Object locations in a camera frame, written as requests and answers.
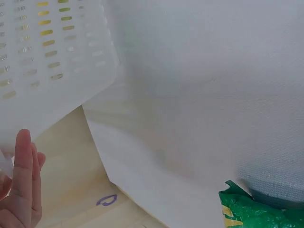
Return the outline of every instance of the purple drawing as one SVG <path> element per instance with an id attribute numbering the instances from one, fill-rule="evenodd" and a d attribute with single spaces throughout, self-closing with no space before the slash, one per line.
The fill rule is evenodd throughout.
<path id="1" fill-rule="evenodd" d="M 103 202 L 103 201 L 105 201 L 105 200 L 107 200 L 107 199 L 110 199 L 110 198 L 113 198 L 113 200 L 112 200 L 111 202 L 109 202 L 109 203 Z M 116 195 L 116 194 L 115 194 L 115 195 L 111 195 L 111 196 L 105 196 L 105 197 L 102 197 L 102 198 L 96 203 L 96 205 L 98 206 L 98 205 L 101 204 L 101 205 L 107 207 L 107 206 L 110 206 L 110 205 L 112 205 L 113 203 L 115 203 L 116 200 L 117 200 L 117 195 Z"/>

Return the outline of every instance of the white sheet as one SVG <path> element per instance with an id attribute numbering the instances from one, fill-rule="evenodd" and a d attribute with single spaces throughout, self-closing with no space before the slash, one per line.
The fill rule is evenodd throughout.
<path id="1" fill-rule="evenodd" d="M 229 179 L 304 201 L 302 1 L 107 9 L 125 73 L 84 109 L 111 181 L 170 228 L 223 227 Z"/>

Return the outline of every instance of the light wood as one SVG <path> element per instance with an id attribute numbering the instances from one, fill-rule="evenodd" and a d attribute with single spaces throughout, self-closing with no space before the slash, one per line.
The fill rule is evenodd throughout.
<path id="1" fill-rule="evenodd" d="M 113 185 L 100 161 L 82 107 L 36 140 L 42 170 L 43 218 L 38 228 L 164 228 Z M 96 206 L 117 194 L 110 206 Z"/>

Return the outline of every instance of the finger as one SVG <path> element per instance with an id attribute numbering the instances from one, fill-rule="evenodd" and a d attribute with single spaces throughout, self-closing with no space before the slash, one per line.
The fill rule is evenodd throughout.
<path id="1" fill-rule="evenodd" d="M 11 228 L 11 227 L 24 228 L 24 225 L 9 210 L 3 209 L 0 211 L 0 227 L 1 228 Z"/>
<path id="2" fill-rule="evenodd" d="M 41 177 L 40 177 L 40 166 L 37 155 L 37 148 L 32 143 L 32 154 L 33 154 L 33 202 L 32 202 L 32 221 L 31 227 L 35 227 L 42 216 L 41 206 Z"/>
<path id="3" fill-rule="evenodd" d="M 8 210 L 28 228 L 31 225 L 33 156 L 28 130 L 19 131 L 16 138 L 15 166 Z"/>
<path id="4" fill-rule="evenodd" d="M 4 175 L 2 189 L 0 190 L 0 200 L 7 196 L 11 188 L 12 180 L 7 175 Z"/>
<path id="5" fill-rule="evenodd" d="M 37 153 L 39 167 L 42 169 L 44 163 L 46 162 L 46 156 L 43 153 L 38 152 Z"/>

